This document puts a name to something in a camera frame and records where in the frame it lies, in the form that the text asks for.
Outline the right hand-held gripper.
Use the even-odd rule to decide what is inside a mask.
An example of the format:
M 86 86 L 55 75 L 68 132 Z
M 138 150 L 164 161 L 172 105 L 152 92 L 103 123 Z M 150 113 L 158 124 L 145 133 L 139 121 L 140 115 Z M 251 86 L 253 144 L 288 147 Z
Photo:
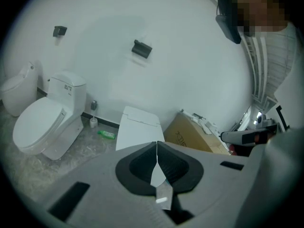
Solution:
M 220 139 L 225 143 L 252 147 L 258 144 L 265 144 L 275 135 L 291 129 L 280 104 L 274 105 L 265 114 L 259 112 L 255 120 L 255 126 L 255 131 L 222 132 Z

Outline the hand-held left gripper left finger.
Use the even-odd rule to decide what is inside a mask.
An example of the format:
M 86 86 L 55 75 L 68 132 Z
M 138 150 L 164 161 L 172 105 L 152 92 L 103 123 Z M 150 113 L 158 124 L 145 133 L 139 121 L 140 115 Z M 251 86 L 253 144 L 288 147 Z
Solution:
M 150 184 L 155 164 L 155 142 L 101 154 L 57 180 L 45 208 L 73 228 L 164 228 Z

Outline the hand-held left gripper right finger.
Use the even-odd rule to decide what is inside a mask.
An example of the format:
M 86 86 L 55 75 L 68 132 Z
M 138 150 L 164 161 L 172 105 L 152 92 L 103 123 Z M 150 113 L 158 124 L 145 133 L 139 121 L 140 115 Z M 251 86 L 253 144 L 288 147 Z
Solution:
M 234 228 L 242 200 L 233 193 L 243 158 L 157 143 L 165 176 L 157 188 L 159 228 Z

